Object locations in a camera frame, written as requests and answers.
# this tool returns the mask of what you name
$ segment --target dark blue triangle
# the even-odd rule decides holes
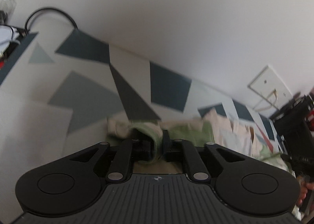
[[[56,50],[56,53],[106,64],[110,63],[109,45],[78,29],[73,30]]]
[[[183,112],[191,82],[191,79],[150,62],[152,103]]]
[[[233,100],[233,104],[235,105],[239,118],[255,122],[245,105],[237,102],[236,100]]]
[[[261,115],[261,114],[260,114],[260,116],[261,116],[261,119],[263,121],[263,124],[264,124],[264,127],[266,129],[266,132],[267,132],[269,140],[274,141],[275,140],[275,136],[274,136],[274,132],[273,132],[272,126],[270,124],[270,120],[268,118],[266,118],[265,116]]]

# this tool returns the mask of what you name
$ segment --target metal screw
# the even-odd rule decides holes
[[[118,180],[121,180],[123,178],[123,174],[119,173],[119,172],[112,172],[112,173],[108,174],[108,178],[113,180],[113,181],[118,181]]]
[[[208,178],[208,174],[204,172],[197,172],[197,173],[194,173],[193,177],[196,180],[203,181]]]

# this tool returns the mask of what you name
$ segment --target black power cord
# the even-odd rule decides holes
[[[31,19],[35,14],[37,14],[38,12],[42,12],[42,11],[56,11],[56,12],[58,12],[58,13],[61,13],[62,15],[64,15],[64,16],[72,23],[72,25],[73,25],[74,28],[77,29],[77,27],[78,27],[78,26],[76,25],[74,19],[71,18],[71,16],[70,16],[69,14],[65,13],[64,11],[62,11],[62,10],[60,10],[60,9],[57,9],[57,8],[54,8],[54,7],[43,7],[43,8],[40,8],[40,9],[38,9],[38,10],[35,10],[35,11],[28,17],[28,19],[26,20],[25,26],[24,26],[25,34],[26,34],[26,35],[27,35],[28,32],[29,32],[28,23],[29,23],[30,19]]]

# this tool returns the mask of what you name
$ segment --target green cloth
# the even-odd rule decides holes
[[[107,119],[108,135],[106,141],[110,145],[119,145],[121,140],[128,138],[132,131],[136,129],[140,133],[149,136],[153,143],[153,159],[149,162],[157,161],[161,157],[163,129],[167,129],[170,139],[185,139],[193,143],[194,146],[203,147],[206,142],[214,142],[213,129],[208,121],[202,119],[192,119],[180,122],[121,122],[114,119]]]

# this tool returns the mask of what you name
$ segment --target light switch plate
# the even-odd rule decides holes
[[[266,66],[259,75],[257,75],[257,77],[248,85],[248,88],[272,103],[276,101],[274,94],[272,94],[274,90],[276,90],[277,101],[274,105],[279,109],[292,98],[292,94],[284,82],[269,66]]]

